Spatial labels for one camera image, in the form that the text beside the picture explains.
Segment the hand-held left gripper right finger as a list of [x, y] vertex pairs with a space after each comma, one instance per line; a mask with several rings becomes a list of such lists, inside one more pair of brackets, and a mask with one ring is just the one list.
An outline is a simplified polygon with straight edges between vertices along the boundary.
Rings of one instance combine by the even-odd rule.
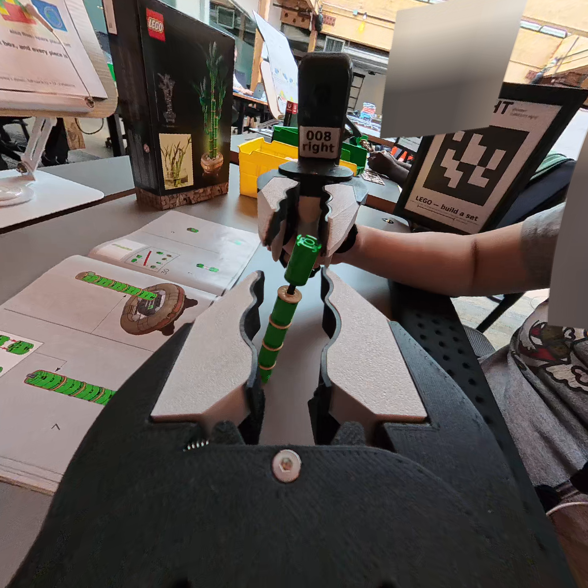
[[322, 327], [329, 340], [312, 398], [315, 442], [357, 422], [368, 442], [383, 423], [423, 424], [428, 416], [390, 321], [329, 269], [321, 271]]

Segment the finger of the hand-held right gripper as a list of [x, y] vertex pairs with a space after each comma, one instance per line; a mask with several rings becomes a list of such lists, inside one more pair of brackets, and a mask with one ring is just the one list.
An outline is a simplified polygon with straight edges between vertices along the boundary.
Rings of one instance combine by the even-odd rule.
[[257, 179], [257, 223], [261, 243], [272, 251], [283, 249], [289, 209], [299, 182], [288, 177]]
[[324, 256], [333, 256], [343, 244], [355, 223], [359, 204], [353, 186], [347, 184], [327, 185], [326, 246]]

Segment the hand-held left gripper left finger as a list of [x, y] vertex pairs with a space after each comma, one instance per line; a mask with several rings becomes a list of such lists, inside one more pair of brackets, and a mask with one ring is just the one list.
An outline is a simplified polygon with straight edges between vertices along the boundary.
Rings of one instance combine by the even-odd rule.
[[151, 412], [153, 420], [198, 422], [209, 436], [231, 421], [245, 442], [258, 442], [265, 408], [258, 353], [264, 274], [254, 271], [192, 325]]

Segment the short green brick bamboo segment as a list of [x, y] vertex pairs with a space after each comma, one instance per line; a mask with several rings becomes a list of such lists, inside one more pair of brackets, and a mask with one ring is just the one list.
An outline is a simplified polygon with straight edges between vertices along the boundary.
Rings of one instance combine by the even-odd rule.
[[321, 248], [321, 243], [314, 236], [297, 236], [284, 275], [289, 285], [298, 287], [306, 284], [311, 276]]

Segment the long green brick bamboo stalk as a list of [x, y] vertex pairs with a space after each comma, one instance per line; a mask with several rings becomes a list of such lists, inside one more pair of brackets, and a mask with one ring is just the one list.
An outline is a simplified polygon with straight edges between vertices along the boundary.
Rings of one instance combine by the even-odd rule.
[[302, 294], [295, 285], [284, 285], [277, 290], [277, 297], [269, 315], [268, 326], [258, 355], [258, 366], [263, 384], [269, 381], [277, 356], [292, 324]]

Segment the person's right forearm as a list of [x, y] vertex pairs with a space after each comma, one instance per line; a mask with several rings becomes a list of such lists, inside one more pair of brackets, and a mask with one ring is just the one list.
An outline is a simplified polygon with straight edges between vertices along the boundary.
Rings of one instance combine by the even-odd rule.
[[333, 261], [451, 297], [523, 293], [549, 287], [560, 225], [558, 214], [477, 235], [359, 226], [355, 244]]

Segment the grey desk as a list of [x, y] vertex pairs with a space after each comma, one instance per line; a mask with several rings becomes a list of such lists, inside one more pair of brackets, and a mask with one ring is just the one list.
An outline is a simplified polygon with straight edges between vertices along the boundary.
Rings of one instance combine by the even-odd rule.
[[[130, 188], [132, 174], [128, 157], [102, 159], [79, 164], [56, 166], [48, 169], [55, 176], [77, 178], [86, 183], [94, 182], [102, 189], [112, 191]], [[393, 182], [386, 180], [386, 187], [368, 183], [370, 194], [378, 193], [387, 201], [385, 210], [363, 207], [357, 216], [357, 224], [374, 227], [388, 232], [408, 232], [408, 223], [392, 215], [392, 200], [398, 200], [398, 189]], [[160, 217], [164, 212], [139, 204], [132, 191], [123, 190], [121, 198], [99, 203], [91, 208], [55, 217], [1, 235], [1, 303], [16, 295], [48, 269], [72, 255], [87, 255], [95, 246], [108, 240], [119, 238], [140, 229], [145, 224]], [[229, 192], [215, 199], [187, 205], [177, 209], [187, 215], [208, 219], [237, 229], [256, 233], [256, 200], [239, 194], [239, 166], [230, 165]], [[268, 312], [273, 305], [276, 289], [283, 283], [283, 270], [279, 270], [270, 254], [258, 250], [247, 266], [245, 275], [258, 269], [266, 275], [266, 298], [260, 308], [262, 330], [254, 342], [259, 346], [260, 338], [267, 325]], [[372, 305], [388, 318], [392, 316], [390, 295], [385, 280], [372, 276], [348, 265], [332, 266]], [[319, 353], [325, 342], [325, 334], [320, 328], [320, 279], [318, 284], [309, 283], [304, 293], [301, 307], [295, 318], [297, 324], [290, 331], [294, 344], [286, 345], [293, 350], [295, 358], [304, 354], [296, 343], [303, 334], [315, 334], [317, 340], [312, 350]], [[260, 442], [269, 445], [313, 444], [312, 429], [306, 402], [313, 390], [303, 376], [290, 385], [285, 378], [293, 368], [281, 367], [267, 393], [275, 386], [283, 385], [287, 392], [279, 393], [278, 398], [267, 396], [267, 420]], [[1, 482], [1, 587], [5, 587], [18, 570], [27, 555], [45, 520], [51, 496], [29, 489]]]

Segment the yellow plastic bin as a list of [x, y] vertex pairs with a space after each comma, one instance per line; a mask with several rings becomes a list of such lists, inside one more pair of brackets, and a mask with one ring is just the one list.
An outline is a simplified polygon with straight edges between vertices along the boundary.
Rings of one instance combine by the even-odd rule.
[[272, 157], [257, 157], [239, 159], [239, 167], [241, 174], [247, 177], [254, 178], [255, 180], [262, 174], [277, 169], [279, 163]]
[[240, 194], [257, 198], [258, 192], [263, 190], [263, 188], [266, 187], [266, 185], [272, 179], [276, 178], [276, 173], [276, 171], [269, 171], [267, 173], [261, 174], [260, 176], [255, 176], [252, 174], [240, 172]]
[[280, 166], [289, 161], [297, 161], [298, 151], [295, 152], [293, 146], [277, 141], [266, 142], [264, 137], [259, 137], [239, 145], [239, 159], [252, 158], [254, 156], [272, 156]]

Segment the white poster board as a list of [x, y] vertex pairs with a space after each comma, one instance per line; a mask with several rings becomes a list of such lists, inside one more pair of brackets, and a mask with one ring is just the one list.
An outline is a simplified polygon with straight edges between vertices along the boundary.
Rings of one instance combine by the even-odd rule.
[[298, 66], [287, 38], [253, 11], [256, 26], [266, 45], [270, 72], [276, 91], [277, 106], [282, 115], [287, 103], [298, 103]]

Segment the green plastic bin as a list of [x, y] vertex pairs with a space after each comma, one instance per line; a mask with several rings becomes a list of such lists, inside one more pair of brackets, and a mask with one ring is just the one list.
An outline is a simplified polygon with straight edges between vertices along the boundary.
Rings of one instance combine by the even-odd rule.
[[[288, 127], [275, 125], [273, 127], [272, 141], [284, 143], [295, 148], [298, 151], [298, 127]], [[363, 147], [351, 143], [343, 142], [340, 164], [347, 166], [347, 163], [356, 166], [355, 175], [361, 175], [364, 172], [368, 151]]]

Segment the building instruction booklet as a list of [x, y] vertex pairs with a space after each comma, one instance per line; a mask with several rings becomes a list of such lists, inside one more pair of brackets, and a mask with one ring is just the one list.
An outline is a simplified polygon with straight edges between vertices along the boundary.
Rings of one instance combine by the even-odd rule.
[[116, 391], [206, 325], [260, 244], [180, 212], [71, 256], [1, 305], [1, 480], [55, 492]]

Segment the black framed marker sign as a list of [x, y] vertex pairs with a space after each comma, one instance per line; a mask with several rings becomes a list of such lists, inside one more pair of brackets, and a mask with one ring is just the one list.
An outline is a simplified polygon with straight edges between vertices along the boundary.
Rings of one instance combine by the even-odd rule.
[[504, 82], [489, 126], [422, 137], [393, 214], [425, 229], [492, 230], [587, 99], [587, 89]]

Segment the person's grey printed shirt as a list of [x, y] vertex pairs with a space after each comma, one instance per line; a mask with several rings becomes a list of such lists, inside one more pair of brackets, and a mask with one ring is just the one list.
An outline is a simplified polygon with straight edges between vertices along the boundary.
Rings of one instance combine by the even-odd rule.
[[480, 363], [544, 510], [587, 523], [587, 330], [547, 319], [545, 300]]

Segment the white document stand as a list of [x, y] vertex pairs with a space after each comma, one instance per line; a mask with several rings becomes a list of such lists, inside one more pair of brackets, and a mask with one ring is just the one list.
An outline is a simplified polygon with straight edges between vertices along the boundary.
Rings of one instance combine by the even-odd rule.
[[1, 116], [34, 116], [26, 150], [16, 169], [1, 171], [1, 229], [102, 200], [103, 192], [72, 180], [37, 171], [58, 116], [98, 117], [113, 114], [118, 94], [103, 82], [107, 99], [1, 90]]

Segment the printed instruction sheet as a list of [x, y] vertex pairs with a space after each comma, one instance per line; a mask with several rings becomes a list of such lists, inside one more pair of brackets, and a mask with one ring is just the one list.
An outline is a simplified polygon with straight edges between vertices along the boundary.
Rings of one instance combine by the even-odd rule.
[[1, 89], [107, 99], [82, 1], [1, 1]]

